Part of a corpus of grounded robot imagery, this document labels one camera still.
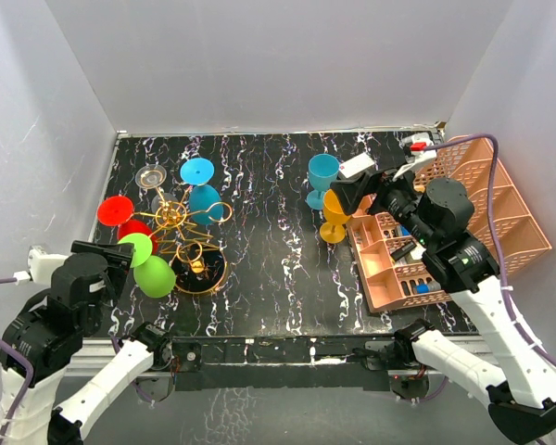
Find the teal wine glass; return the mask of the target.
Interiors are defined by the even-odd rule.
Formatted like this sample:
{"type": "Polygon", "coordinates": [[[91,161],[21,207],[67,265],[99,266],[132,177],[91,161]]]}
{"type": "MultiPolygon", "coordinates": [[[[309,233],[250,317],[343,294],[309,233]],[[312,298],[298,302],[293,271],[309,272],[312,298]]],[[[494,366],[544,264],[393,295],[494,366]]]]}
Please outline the teal wine glass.
{"type": "Polygon", "coordinates": [[[338,159],[329,154],[318,154],[309,161],[309,183],[312,190],[308,193],[306,202],[313,210],[321,210],[323,197],[335,181],[340,170],[338,159]]]}

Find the green wine glass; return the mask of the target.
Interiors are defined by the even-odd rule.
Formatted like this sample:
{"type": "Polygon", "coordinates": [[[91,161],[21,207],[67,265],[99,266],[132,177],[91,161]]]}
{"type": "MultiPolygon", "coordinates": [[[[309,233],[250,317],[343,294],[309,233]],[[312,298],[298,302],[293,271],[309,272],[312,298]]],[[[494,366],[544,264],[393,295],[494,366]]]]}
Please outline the green wine glass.
{"type": "Polygon", "coordinates": [[[176,282],[175,272],[153,253],[154,244],[148,235],[132,233],[122,237],[118,244],[132,247],[133,279],[147,297],[160,299],[171,293],[176,282]]]}

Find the yellow wine glass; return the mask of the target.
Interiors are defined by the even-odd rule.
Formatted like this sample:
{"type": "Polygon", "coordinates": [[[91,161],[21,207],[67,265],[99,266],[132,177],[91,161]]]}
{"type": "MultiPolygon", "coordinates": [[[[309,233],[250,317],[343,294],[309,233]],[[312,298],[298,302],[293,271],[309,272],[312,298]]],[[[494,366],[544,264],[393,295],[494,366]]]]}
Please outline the yellow wine glass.
{"type": "Polygon", "coordinates": [[[332,189],[324,195],[322,211],[325,222],[320,227],[320,237],[329,244],[342,242],[347,235],[346,223],[350,216],[345,214],[332,189]]]}

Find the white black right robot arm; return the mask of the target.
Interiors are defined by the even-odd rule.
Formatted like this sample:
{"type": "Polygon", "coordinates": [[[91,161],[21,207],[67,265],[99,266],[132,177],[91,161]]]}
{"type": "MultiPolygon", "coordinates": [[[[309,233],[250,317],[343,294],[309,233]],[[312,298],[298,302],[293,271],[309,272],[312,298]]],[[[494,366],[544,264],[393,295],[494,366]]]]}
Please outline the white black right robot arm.
{"type": "Polygon", "coordinates": [[[478,358],[424,320],[396,331],[396,360],[444,374],[480,401],[497,429],[516,444],[548,435],[556,428],[556,364],[514,309],[500,255],[468,231],[474,205],[464,185],[435,178],[417,194],[413,179],[413,172],[399,178],[391,171],[363,173],[332,182],[331,190],[346,215],[371,195],[369,214],[386,211],[411,233],[425,249],[426,271],[467,313],[497,362],[478,358]]]}

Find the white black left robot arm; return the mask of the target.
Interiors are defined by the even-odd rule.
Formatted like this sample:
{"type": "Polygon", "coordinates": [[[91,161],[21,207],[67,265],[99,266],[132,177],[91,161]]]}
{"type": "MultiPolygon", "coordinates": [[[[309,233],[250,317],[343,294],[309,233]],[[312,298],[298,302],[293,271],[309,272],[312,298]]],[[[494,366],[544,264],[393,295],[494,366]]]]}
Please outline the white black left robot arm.
{"type": "Polygon", "coordinates": [[[0,444],[81,444],[140,374],[170,365],[170,335],[144,323],[114,341],[114,357],[76,394],[55,402],[72,356],[99,330],[104,306],[119,300],[136,257],[129,243],[75,241],[69,256],[30,251],[31,279],[44,290],[1,338],[0,444]]]}

